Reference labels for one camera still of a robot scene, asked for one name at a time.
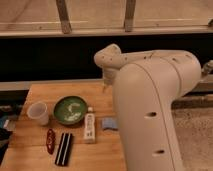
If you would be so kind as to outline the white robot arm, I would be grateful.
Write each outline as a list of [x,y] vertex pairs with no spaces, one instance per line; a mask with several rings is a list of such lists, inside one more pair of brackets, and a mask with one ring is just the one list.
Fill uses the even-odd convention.
[[127,171],[184,171],[171,105],[201,78],[184,50],[123,53],[111,44],[94,55],[113,91]]

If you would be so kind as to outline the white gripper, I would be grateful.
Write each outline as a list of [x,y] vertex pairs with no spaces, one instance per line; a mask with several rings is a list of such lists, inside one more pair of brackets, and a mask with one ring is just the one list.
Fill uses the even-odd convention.
[[112,85],[114,82],[114,79],[116,77],[117,71],[115,69],[104,69],[103,70],[103,81],[105,84],[103,84],[102,87],[102,93],[105,93],[107,89],[107,85]]

